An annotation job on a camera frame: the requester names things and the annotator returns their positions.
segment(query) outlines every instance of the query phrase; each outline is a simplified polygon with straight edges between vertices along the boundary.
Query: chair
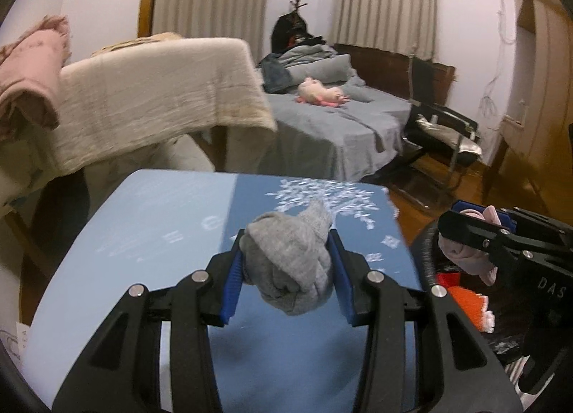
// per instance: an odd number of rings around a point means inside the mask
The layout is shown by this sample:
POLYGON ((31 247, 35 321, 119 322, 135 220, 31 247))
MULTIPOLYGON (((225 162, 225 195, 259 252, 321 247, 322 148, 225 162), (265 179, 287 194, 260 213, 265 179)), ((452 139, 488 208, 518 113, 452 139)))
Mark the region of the chair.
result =
POLYGON ((412 109, 403 132, 404 150, 386 170, 385 181, 421 210, 439 210, 452 204, 467 169, 481 155, 478 124, 435 103, 432 63, 414 57, 409 75, 412 109), (413 167, 426 154, 448 165, 444 179, 413 167), (452 184, 456 171, 459 175, 452 184))

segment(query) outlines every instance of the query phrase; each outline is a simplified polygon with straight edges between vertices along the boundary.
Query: grey bedsheet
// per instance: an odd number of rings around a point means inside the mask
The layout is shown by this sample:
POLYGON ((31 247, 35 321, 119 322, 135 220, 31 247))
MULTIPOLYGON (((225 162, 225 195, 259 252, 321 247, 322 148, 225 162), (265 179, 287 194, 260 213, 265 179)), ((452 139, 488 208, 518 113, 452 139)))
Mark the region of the grey bedsheet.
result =
POLYGON ((351 100, 336 109, 299 104, 290 94, 267 95, 279 131, 259 172, 358 181, 388 164, 401 148, 410 104, 363 89, 373 102, 351 100))

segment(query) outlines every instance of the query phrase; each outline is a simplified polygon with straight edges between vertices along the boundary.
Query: stuffed toy on bed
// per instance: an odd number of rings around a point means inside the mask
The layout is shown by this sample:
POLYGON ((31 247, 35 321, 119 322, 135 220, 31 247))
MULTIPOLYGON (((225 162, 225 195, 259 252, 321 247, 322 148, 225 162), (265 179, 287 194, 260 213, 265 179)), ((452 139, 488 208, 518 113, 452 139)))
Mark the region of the stuffed toy on bed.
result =
POLYGON ((297 103, 310 103, 316 106, 339 107, 349 101, 338 87, 326 89, 320 80, 307 77, 299 85, 297 103))

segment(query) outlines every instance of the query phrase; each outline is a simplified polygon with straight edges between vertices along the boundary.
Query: grey pillow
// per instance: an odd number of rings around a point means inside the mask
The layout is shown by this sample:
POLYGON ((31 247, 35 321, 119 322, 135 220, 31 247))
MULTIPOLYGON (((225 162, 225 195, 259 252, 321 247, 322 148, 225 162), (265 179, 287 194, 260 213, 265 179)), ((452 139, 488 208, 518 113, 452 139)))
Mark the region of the grey pillow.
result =
POLYGON ((370 103, 374 101, 374 98, 363 87, 345 83, 344 85, 340 86, 340 89, 346 96, 348 96, 350 99, 353 99, 354 101, 360 101, 362 103, 370 103))
POLYGON ((366 82, 358 76, 358 73, 350 77, 346 83, 354 86, 366 86, 366 82))
POLYGON ((293 79, 294 85, 300 85, 305 78, 311 77, 320 80, 323 85, 332 82, 346 82, 356 75, 350 64, 350 55, 341 54, 339 56, 322 59, 310 64, 300 64, 287 69, 293 79))

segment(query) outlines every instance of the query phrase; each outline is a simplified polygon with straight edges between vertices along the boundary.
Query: red object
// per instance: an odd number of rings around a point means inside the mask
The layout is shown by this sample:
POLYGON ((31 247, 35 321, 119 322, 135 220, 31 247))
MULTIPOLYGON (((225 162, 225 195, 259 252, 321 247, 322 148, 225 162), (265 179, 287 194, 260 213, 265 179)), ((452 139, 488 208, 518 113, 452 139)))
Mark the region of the red object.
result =
POLYGON ((486 332, 487 327, 484 327, 485 319, 483 318, 483 312, 486 311, 487 297, 482 297, 481 295, 472 292, 471 290, 464 289, 463 287, 450 287, 448 293, 452 298, 458 303, 459 307, 468 316, 469 320, 474 324, 474 326, 480 332, 486 332))
POLYGON ((458 287, 459 286, 459 279, 461 278, 462 273, 438 273, 438 283, 442 287, 458 287))

